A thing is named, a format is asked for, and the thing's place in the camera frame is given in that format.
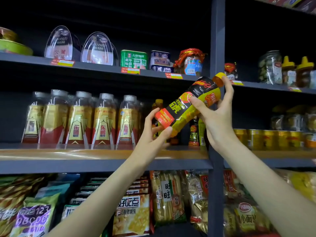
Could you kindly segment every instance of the hand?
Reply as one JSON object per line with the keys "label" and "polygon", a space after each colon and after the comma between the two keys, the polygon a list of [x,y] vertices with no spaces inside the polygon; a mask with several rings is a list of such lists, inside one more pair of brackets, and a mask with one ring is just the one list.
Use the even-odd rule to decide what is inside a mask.
{"label": "hand", "polygon": [[198,98],[192,96],[190,102],[199,110],[200,118],[206,125],[207,138],[212,147],[221,152],[229,145],[229,141],[238,140],[232,128],[232,100],[234,89],[226,76],[222,78],[226,93],[224,99],[219,100],[218,109],[210,110]]}
{"label": "hand", "polygon": [[[169,145],[169,143],[165,142],[166,139],[170,137],[172,132],[172,127],[167,127],[165,130],[163,130],[162,125],[153,128],[151,127],[152,119],[158,111],[159,108],[152,110],[145,118],[143,134],[140,137],[135,150],[131,155],[139,158],[140,161],[144,161],[146,164],[152,162],[152,160],[156,157],[158,151]],[[158,131],[162,132],[155,140],[153,140],[153,134],[157,133]]]}

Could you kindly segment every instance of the gold can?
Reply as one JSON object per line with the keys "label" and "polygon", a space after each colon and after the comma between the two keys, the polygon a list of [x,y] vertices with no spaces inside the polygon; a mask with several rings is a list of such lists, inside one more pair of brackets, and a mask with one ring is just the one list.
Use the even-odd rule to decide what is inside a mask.
{"label": "gold can", "polygon": [[316,148],[316,134],[315,133],[305,133],[305,147]]}
{"label": "gold can", "polygon": [[263,131],[263,145],[267,150],[276,150],[278,148],[278,134],[277,131],[264,130]]}
{"label": "gold can", "polygon": [[252,150],[263,149],[263,130],[247,130],[248,147]]}
{"label": "gold can", "polygon": [[289,148],[289,131],[278,131],[278,146],[282,150],[287,150]]}
{"label": "gold can", "polygon": [[302,132],[300,132],[300,131],[290,131],[288,140],[289,140],[289,146],[291,148],[304,147]]}
{"label": "gold can", "polygon": [[237,138],[243,143],[245,146],[248,146],[248,136],[246,129],[234,129],[234,132]]}

